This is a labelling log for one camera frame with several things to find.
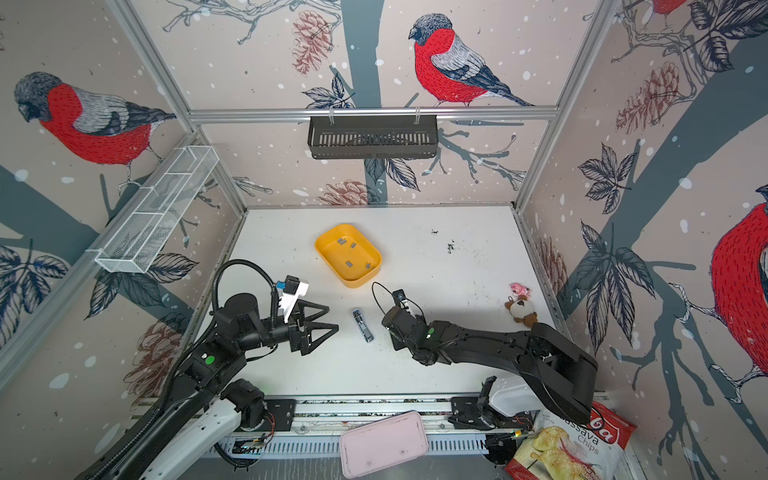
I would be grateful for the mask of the light blue stapler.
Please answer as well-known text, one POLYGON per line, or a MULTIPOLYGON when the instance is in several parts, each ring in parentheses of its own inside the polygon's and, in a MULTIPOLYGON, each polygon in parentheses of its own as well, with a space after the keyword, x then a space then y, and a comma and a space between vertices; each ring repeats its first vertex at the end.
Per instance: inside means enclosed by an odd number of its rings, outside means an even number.
POLYGON ((374 335, 369 329, 360 309, 354 309, 352 311, 353 318, 357 324, 363 338, 367 343, 371 343, 374 340, 374 335))

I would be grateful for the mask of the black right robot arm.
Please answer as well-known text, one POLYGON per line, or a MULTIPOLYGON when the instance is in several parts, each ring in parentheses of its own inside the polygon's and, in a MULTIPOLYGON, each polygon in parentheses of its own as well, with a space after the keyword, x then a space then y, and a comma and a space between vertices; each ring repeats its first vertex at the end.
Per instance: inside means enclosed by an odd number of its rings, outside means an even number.
POLYGON ((579 425, 591 420, 597 362, 547 324, 516 332, 472 330, 447 321, 428 324, 394 306, 382 326, 422 365, 471 363, 507 371, 560 418, 579 425))

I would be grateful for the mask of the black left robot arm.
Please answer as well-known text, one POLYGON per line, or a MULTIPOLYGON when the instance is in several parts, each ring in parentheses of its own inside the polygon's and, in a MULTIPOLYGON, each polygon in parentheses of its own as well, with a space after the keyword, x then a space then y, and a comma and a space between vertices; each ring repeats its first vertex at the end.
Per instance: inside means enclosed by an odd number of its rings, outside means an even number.
POLYGON ((300 300, 288 316, 263 318, 250 293, 215 306, 203 336, 174 366, 158 400, 82 479, 170 479, 235 430, 276 423, 263 392, 240 372, 249 351, 287 343, 303 356, 335 335, 321 322, 328 307, 300 300))

